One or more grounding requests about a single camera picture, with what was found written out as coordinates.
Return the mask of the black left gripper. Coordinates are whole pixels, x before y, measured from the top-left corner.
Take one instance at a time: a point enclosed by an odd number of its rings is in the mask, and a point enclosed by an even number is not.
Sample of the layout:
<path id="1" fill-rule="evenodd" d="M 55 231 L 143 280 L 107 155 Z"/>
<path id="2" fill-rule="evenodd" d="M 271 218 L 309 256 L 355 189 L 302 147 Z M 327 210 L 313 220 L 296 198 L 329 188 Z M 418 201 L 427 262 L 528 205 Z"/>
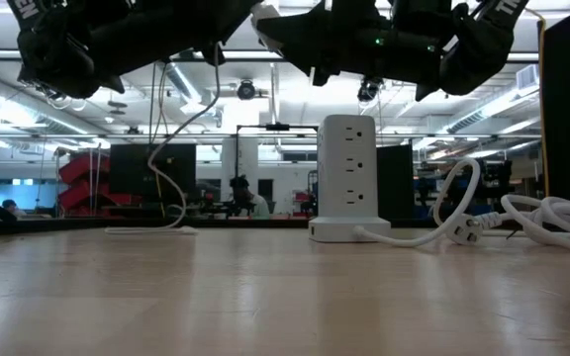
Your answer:
<path id="1" fill-rule="evenodd" d="M 262 0 L 96 0 L 96 86 L 186 49 L 221 60 L 224 44 Z"/>

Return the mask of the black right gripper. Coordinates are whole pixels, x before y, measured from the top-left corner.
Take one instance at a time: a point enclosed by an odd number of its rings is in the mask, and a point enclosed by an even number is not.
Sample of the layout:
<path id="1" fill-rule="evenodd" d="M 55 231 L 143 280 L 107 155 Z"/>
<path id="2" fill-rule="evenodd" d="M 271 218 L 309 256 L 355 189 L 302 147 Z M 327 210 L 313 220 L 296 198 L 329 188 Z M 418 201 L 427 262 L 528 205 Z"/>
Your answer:
<path id="1" fill-rule="evenodd" d="M 420 101 L 440 88 L 439 66 L 452 37 L 451 0 L 387 0 L 383 16 L 376 0 L 321 0 L 298 15 L 258 21 L 282 43 L 281 57 L 314 66 L 315 86 L 343 71 L 368 82 L 393 79 L 417 85 Z"/>

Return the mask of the white power strip tower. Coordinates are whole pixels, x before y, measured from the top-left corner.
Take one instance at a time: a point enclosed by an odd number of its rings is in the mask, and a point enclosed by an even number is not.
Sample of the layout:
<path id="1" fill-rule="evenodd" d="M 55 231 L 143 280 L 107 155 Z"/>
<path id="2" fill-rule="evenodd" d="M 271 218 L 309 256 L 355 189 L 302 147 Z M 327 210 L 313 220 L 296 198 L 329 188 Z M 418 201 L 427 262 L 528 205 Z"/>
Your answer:
<path id="1" fill-rule="evenodd" d="M 318 215 L 309 221 L 315 242 L 369 242 L 388 236 L 391 223 L 378 212 L 375 121 L 330 115 L 318 128 Z"/>

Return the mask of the black spotlight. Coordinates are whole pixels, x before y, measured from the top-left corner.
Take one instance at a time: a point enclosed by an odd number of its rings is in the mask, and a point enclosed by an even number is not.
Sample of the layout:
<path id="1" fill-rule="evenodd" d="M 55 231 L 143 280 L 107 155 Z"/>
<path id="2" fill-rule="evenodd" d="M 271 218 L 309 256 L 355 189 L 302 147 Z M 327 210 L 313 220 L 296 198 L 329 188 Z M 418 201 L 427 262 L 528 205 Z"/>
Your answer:
<path id="1" fill-rule="evenodd" d="M 242 101 L 248 101 L 255 97 L 256 87 L 251 79 L 243 79 L 237 88 L 237 97 Z"/>
<path id="2" fill-rule="evenodd" d="M 379 91 L 384 87 L 384 79 L 365 75 L 360 81 L 357 99 L 361 103 L 368 103 L 378 97 Z"/>

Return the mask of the black monitor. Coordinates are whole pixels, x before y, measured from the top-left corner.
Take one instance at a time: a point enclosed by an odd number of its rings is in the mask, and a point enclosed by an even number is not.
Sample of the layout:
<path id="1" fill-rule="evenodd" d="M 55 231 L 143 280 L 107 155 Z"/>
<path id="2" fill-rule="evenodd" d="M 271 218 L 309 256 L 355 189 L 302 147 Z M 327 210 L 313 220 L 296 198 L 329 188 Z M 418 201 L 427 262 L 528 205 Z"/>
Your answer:
<path id="1" fill-rule="evenodd" d="M 109 158 L 109 191 L 178 202 L 180 195 L 177 190 L 147 165 L 154 149 L 153 144 L 113 145 Z M 192 193 L 196 185 L 196 155 L 195 144 L 168 144 L 152 164 L 171 178 L 183 193 Z"/>

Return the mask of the black partition panel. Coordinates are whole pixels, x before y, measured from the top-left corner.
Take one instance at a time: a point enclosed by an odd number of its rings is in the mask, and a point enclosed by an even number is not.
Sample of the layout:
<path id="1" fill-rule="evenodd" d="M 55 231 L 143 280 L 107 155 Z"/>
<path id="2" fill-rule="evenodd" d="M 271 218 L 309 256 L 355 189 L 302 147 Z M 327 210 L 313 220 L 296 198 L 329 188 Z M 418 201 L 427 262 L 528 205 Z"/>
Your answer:
<path id="1" fill-rule="evenodd" d="M 378 213 L 387 220 L 409 220 L 414 207 L 413 151 L 409 145 L 377 148 Z"/>

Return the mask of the person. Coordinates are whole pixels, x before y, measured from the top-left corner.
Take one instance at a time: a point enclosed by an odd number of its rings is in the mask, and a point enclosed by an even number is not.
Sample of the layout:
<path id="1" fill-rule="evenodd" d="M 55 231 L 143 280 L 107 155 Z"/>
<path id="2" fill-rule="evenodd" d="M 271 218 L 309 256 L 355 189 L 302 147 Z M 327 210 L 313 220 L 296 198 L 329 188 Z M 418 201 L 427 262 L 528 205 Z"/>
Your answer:
<path id="1" fill-rule="evenodd" d="M 2 202 L 2 207 L 16 217 L 25 216 L 26 213 L 20 209 L 14 200 L 5 200 Z"/>
<path id="2" fill-rule="evenodd" d="M 230 187 L 233 190 L 234 202 L 240 206 L 241 216 L 257 220 L 270 218 L 267 201 L 249 190 L 249 183 L 244 175 L 232 178 Z"/>

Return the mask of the red storage bins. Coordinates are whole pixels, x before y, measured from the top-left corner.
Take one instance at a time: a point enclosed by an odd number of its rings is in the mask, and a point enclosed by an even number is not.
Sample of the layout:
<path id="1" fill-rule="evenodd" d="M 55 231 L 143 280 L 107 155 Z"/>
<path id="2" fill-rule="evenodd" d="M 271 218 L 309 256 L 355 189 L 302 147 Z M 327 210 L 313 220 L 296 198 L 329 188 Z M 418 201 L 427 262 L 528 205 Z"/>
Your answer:
<path id="1" fill-rule="evenodd" d="M 66 218 L 109 217 L 116 207 L 138 203 L 130 194 L 112 193 L 110 160 L 102 153 L 85 153 L 72 158 L 58 170 L 66 188 L 57 195 L 59 213 Z"/>

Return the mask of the black frame bar with lights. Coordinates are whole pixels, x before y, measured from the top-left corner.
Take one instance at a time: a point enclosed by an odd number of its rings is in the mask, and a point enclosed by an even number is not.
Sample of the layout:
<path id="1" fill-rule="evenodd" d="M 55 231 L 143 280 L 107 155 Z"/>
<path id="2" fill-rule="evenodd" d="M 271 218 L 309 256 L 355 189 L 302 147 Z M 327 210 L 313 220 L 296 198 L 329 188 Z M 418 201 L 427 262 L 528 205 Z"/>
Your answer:
<path id="1" fill-rule="evenodd" d="M 277 53 L 266 50 L 224 50 L 223 55 L 229 62 L 284 62 Z M 184 51 L 170 56 L 176 62 L 203 62 L 204 55 L 196 51 Z M 20 61 L 21 55 L 16 49 L 0 49 L 0 61 Z M 537 52 L 513 52 L 509 54 L 509 64 L 538 63 Z"/>

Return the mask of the black frame stand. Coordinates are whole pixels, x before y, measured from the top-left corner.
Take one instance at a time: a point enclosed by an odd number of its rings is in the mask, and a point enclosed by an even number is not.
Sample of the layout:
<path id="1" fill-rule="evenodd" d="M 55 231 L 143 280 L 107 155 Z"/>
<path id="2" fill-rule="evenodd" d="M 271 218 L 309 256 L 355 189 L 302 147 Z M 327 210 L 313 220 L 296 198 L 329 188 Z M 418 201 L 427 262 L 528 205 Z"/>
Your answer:
<path id="1" fill-rule="evenodd" d="M 283 123 L 273 123 L 273 124 L 264 124 L 264 125 L 237 125 L 236 131 L 232 135 L 234 140 L 234 149 L 235 149 L 235 168 L 234 168 L 234 177 L 231 179 L 233 185 L 232 193 L 233 198 L 235 201 L 240 200 L 242 203 L 248 203 L 251 199 L 252 195 L 258 195 L 258 192 L 254 191 L 250 184 L 253 183 L 253 180 L 245 180 L 246 184 L 242 185 L 239 179 L 239 160 L 241 158 L 241 150 L 239 149 L 239 134 L 242 129 L 260 129 L 267 132 L 275 132 L 277 134 L 282 134 L 283 132 L 290 132 L 290 131 L 313 131 L 316 133 L 318 131 L 318 126 L 309 126 L 309 125 L 289 125 Z M 276 195 L 275 197 L 278 198 L 283 192 L 285 188 L 290 188 L 291 190 L 294 189 L 295 186 L 301 187 L 302 182 L 298 178 L 298 173 L 301 173 L 301 170 L 294 167 L 294 168 L 287 168 L 283 164 L 281 164 L 278 168 L 278 175 L 275 178 L 276 183 Z"/>

